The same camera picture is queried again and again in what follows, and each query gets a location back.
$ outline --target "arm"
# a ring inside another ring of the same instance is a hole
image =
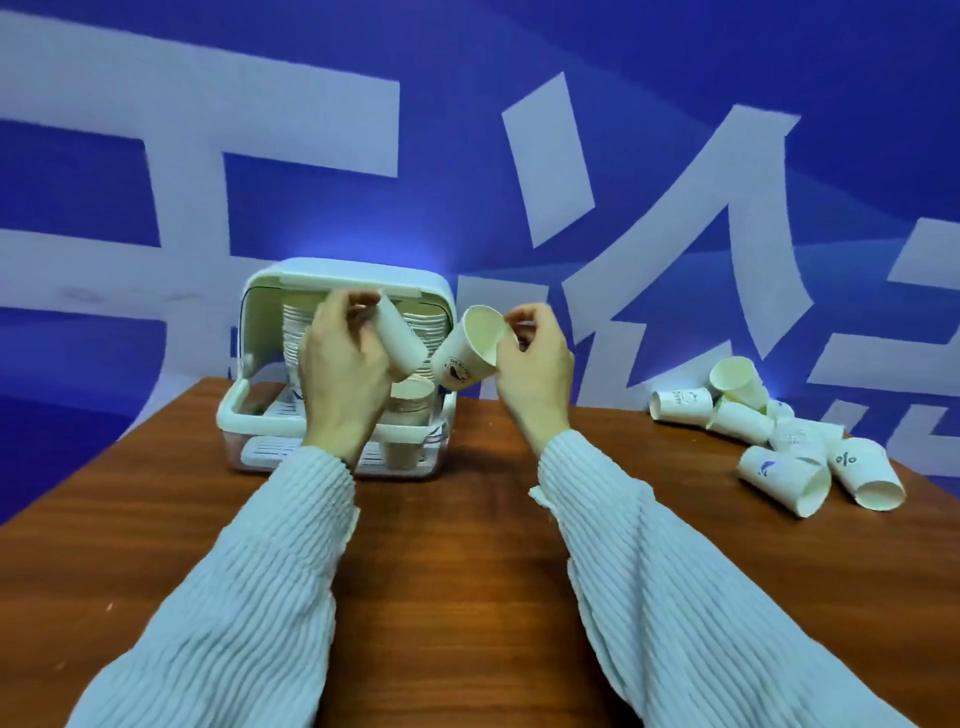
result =
[[[604,673],[651,728],[912,725],[580,433],[549,442],[533,495]]]
[[[291,454],[90,683],[70,728],[308,725],[333,639],[330,583],[358,515],[340,460]]]
[[[334,291],[300,341],[304,447],[253,494],[81,697],[71,728],[300,728],[333,639],[330,584],[359,515],[349,469],[390,394],[370,291]]]

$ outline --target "light blue ribbed sweater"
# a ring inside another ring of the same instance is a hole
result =
[[[531,495],[560,525],[604,674],[648,728],[912,725],[578,432],[551,441]],[[291,454],[68,728],[311,725],[358,514],[339,460]]]

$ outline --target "blue backdrop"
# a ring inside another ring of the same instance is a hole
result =
[[[880,442],[911,404],[954,404],[807,383],[834,332],[944,344],[960,326],[960,291],[887,280],[918,218],[960,220],[960,8],[950,3],[6,7],[399,81],[395,179],[226,155],[231,254],[402,264],[454,286],[461,275],[544,283],[568,333],[561,283],[663,194],[732,105],[798,114],[786,188],[814,305],[764,359],[764,378],[807,417],[836,399],[869,406],[855,433]],[[501,112],[560,72],[596,208],[534,248]],[[138,140],[0,121],[0,189],[0,229],[160,244]],[[631,384],[726,340],[756,358],[730,248],[722,213],[615,317],[647,324]],[[5,519],[126,429],[151,393],[165,332],[162,322],[12,305],[0,308],[0,337]],[[591,344],[576,346],[578,385]],[[935,434],[960,436],[960,409]]]

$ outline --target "wrist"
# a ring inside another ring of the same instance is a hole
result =
[[[520,431],[538,459],[553,438],[569,429],[570,420],[565,412],[540,413],[520,423]]]
[[[303,447],[319,448],[334,457],[343,460],[353,470],[360,460],[363,447],[369,439],[366,433],[355,427],[314,427],[307,428],[303,436]]]

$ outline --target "hand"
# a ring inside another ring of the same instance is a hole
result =
[[[300,340],[303,444],[351,469],[390,396],[390,361],[367,315],[379,301],[375,291],[331,291]]]
[[[520,339],[505,336],[496,348],[497,390],[537,457],[570,429],[573,354],[546,303],[518,306],[504,317]],[[533,327],[524,322],[532,321]]]

